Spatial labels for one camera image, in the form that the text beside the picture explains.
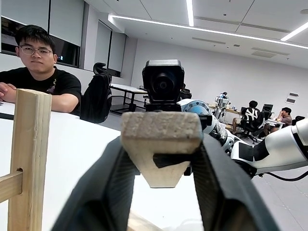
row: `man's hand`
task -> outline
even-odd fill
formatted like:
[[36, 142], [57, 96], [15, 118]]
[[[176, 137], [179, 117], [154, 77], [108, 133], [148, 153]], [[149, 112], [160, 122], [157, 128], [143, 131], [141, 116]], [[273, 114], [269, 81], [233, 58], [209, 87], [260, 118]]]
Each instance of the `man's hand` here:
[[0, 101], [15, 103], [16, 87], [12, 84], [0, 83]]

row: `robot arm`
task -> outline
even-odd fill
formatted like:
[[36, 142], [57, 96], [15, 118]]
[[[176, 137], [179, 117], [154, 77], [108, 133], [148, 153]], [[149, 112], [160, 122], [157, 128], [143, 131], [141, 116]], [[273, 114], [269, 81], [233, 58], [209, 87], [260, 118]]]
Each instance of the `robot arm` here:
[[308, 165], [308, 119], [278, 130], [256, 145], [235, 143], [231, 158], [251, 176]]
[[[178, 104], [181, 105], [183, 112], [211, 114], [208, 105], [200, 100], [186, 99]], [[308, 119], [270, 134], [255, 146], [222, 129], [220, 122], [214, 116], [212, 116], [212, 124], [203, 132], [218, 140], [231, 159], [251, 177], [308, 165]]]
[[212, 115], [212, 123], [211, 125], [207, 125], [203, 133], [209, 134], [218, 140], [225, 153], [228, 155], [231, 154], [234, 143], [240, 141], [240, 139], [231, 134], [227, 129], [221, 127], [220, 122], [213, 116], [210, 107], [205, 102], [201, 100], [185, 99], [179, 101], [178, 104], [181, 106], [183, 112], [192, 112], [198, 115]]

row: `led light strip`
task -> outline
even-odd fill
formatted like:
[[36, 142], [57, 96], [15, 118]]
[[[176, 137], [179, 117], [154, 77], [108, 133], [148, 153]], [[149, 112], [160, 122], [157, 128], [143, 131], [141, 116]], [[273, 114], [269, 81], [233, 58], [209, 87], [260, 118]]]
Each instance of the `led light strip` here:
[[292, 31], [290, 34], [286, 35], [285, 37], [283, 37], [281, 39], [281, 41], [287, 41], [290, 38], [292, 38], [293, 36], [299, 34], [300, 32], [302, 32], [303, 30], [306, 30], [308, 28], [308, 23], [303, 24], [302, 26], [300, 26], [299, 28], [297, 28], [296, 30]]
[[171, 24], [171, 23], [162, 23], [162, 22], [157, 22], [157, 21], [150, 21], [150, 20], [145, 20], [145, 19], [131, 18], [131, 17], [126, 17], [126, 16], [109, 14], [108, 20], [110, 22], [112, 22], [111, 18], [120, 18], [120, 19], [125, 19], [125, 20], [131, 20], [131, 21], [137, 21], [137, 22], [143, 22], [143, 23], [151, 23], [151, 24], [162, 25], [162, 26], [171, 26], [171, 27], [183, 28], [183, 29], [188, 29], [188, 30], [197, 30], [197, 31], [204, 31], [204, 32], [209, 32], [209, 33], [214, 33], [214, 34], [229, 35], [229, 36], [234, 36], [234, 37], [239, 37], [239, 38], [253, 39], [253, 40], [258, 40], [258, 41], [263, 41], [263, 42], [271, 42], [271, 43], [276, 43], [276, 44], [281, 44], [281, 45], [297, 47], [297, 48], [308, 50], [308, 47], [305, 47], [305, 46], [296, 45], [296, 44], [287, 43], [287, 42], [275, 41], [275, 40], [266, 39], [266, 38], [258, 38], [258, 37], [253, 37], [253, 36], [239, 35], [239, 34], [233, 34], [233, 33], [216, 31], [216, 30], [202, 29], [202, 28], [197, 28], [197, 27], [192, 27], [192, 26], [182, 26], [182, 25]]
[[186, 0], [189, 26], [193, 26], [193, 0]]

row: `monitor screen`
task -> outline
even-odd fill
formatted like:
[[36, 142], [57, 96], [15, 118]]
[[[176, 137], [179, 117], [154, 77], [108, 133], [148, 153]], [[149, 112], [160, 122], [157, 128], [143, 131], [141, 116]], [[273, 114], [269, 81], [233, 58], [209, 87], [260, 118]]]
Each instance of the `monitor screen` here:
[[262, 111], [267, 111], [267, 112], [271, 112], [273, 109], [273, 105], [272, 104], [264, 104]]

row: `ceiling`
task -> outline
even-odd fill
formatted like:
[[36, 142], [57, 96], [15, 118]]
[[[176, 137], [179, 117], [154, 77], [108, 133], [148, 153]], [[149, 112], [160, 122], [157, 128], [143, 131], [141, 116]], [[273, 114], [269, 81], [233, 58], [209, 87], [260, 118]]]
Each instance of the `ceiling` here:
[[[194, 26], [280, 41], [308, 22], [307, 0], [192, 0]], [[188, 26], [186, 0], [86, 0], [102, 13]], [[308, 50], [248, 38], [114, 18], [129, 37], [308, 68]], [[308, 47], [308, 29], [288, 43]]]

